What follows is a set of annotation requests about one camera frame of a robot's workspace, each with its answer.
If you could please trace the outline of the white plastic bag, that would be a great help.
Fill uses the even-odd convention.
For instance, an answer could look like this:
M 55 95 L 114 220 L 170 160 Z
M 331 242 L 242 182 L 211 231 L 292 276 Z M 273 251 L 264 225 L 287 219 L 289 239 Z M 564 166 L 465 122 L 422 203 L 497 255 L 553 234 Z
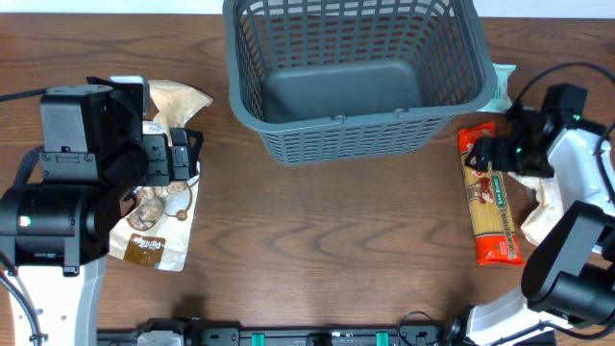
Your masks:
M 535 193 L 538 205 L 522 223 L 521 231 L 529 243 L 538 246 L 564 214 L 557 178 L 522 176 L 513 172 L 508 175 Z

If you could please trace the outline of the beige cookie pouch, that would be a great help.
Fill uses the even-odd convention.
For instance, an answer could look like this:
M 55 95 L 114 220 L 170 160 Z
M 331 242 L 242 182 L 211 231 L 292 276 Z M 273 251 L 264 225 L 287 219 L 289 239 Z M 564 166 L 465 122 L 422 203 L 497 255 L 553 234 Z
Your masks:
M 200 177 L 138 187 L 136 207 L 111 230 L 110 255 L 144 267 L 180 272 L 185 261 Z

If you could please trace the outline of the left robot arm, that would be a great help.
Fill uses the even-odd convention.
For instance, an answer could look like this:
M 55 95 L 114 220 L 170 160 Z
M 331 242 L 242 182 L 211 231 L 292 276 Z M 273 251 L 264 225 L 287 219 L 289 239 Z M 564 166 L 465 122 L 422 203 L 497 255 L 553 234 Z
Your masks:
M 140 76 L 38 91 L 43 144 L 1 199 L 1 283 L 18 345 L 93 345 L 112 228 L 141 186 L 186 182 L 203 144 L 183 127 L 145 134 Z

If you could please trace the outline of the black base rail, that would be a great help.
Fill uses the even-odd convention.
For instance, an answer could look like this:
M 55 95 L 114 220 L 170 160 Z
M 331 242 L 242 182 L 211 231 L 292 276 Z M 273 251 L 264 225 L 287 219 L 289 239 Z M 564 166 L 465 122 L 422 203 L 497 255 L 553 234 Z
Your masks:
M 471 345 L 463 331 L 446 334 L 437 323 L 415 322 L 394 328 L 250 330 L 208 325 L 199 319 L 152 318 L 133 330 L 97 333 L 96 346 L 402 346 Z

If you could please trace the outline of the orange spaghetti pasta packet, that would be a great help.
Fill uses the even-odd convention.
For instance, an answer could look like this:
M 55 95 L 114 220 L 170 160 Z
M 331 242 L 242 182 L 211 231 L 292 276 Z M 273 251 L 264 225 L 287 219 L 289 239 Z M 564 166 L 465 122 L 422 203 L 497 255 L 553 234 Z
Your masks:
M 495 134 L 495 123 L 491 121 L 473 128 L 461 129 L 457 134 L 477 263 L 524 264 L 507 201 L 503 174 L 477 171 L 465 164 L 465 159 L 477 139 Z

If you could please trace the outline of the light blue snack packet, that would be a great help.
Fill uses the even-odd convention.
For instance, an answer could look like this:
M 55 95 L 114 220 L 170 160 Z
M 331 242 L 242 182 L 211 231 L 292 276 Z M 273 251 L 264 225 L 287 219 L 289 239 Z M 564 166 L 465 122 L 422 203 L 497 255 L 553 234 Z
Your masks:
M 480 111 L 506 113 L 512 106 L 512 101 L 508 95 L 508 79 L 515 71 L 516 65 L 494 63 L 493 67 L 496 72 L 497 87 L 493 98 Z

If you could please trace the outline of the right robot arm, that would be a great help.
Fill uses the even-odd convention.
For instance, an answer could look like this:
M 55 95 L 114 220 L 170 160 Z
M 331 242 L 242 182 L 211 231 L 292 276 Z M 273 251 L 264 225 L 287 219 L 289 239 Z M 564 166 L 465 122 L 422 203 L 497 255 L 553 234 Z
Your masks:
M 609 129 L 583 118 L 586 89 L 550 86 L 540 110 L 515 102 L 509 136 L 484 136 L 465 157 L 479 171 L 554 178 L 563 215 L 527 259 L 518 288 L 473 307 L 457 345 L 515 345 L 559 331 L 594 340 L 614 331 L 614 170 Z

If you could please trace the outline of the tan powder bag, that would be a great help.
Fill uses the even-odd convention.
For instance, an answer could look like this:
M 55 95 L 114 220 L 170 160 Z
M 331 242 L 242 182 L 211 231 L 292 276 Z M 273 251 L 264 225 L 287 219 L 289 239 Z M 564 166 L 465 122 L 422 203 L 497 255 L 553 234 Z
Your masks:
M 186 123 L 202 108 L 207 108 L 213 98 L 193 86 L 171 80 L 150 80 L 150 98 L 158 113 L 151 121 L 143 121 L 145 135 L 166 135 L 168 146 L 175 144 L 172 128 L 184 128 Z

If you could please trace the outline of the grey plastic slotted basket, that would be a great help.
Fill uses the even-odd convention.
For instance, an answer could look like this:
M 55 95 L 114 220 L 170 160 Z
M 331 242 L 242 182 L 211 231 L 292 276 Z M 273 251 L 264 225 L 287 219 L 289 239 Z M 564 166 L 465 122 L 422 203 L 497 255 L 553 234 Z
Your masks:
M 226 0 L 234 116 L 289 164 L 399 154 L 483 108 L 472 0 Z

